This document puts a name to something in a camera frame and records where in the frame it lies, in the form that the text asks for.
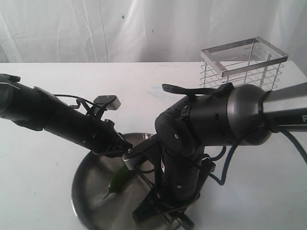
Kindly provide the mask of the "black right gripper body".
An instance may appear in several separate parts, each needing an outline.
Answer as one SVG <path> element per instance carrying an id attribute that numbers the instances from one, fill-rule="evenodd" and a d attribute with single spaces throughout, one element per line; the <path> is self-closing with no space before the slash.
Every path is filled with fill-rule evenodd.
<path id="1" fill-rule="evenodd" d="M 215 163 L 204 154 L 204 146 L 190 155 L 162 147 L 155 186 L 159 202 L 169 209 L 181 209 L 194 203 L 204 182 L 215 169 Z"/>

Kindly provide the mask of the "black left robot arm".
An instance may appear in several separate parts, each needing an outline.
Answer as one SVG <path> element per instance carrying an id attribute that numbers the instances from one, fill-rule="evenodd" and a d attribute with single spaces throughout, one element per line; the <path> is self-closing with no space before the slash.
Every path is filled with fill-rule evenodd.
<path id="1" fill-rule="evenodd" d="M 132 144 L 114 129 L 112 121 L 101 117 L 108 104 L 99 105 L 81 97 L 68 105 L 39 87 L 29 88 L 20 77 L 1 74 L 0 116 L 34 131 L 45 130 L 110 158 L 120 157 Z"/>

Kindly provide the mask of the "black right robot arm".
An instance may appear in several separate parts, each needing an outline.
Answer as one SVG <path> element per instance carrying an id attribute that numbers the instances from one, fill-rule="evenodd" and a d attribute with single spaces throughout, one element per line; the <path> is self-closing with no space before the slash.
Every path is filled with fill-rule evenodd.
<path id="1" fill-rule="evenodd" d="M 224 185 L 230 161 L 240 145 L 261 145 L 272 133 L 280 132 L 303 159 L 307 157 L 293 136 L 307 129 L 305 83 L 276 91 L 231 83 L 216 89 L 165 84 L 163 90 L 183 98 L 156 118 L 156 134 L 131 153 L 154 166 L 155 182 L 132 214 L 137 223 L 166 215 L 184 229 L 193 229 L 185 210 L 199 198 L 208 177 Z"/>

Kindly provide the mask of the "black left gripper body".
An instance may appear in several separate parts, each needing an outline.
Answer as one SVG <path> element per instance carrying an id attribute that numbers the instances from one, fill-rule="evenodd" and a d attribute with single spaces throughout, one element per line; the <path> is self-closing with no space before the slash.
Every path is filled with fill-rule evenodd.
<path id="1" fill-rule="evenodd" d="M 103 121 L 59 105 L 48 116 L 44 130 L 95 153 L 122 149 L 122 138 Z"/>

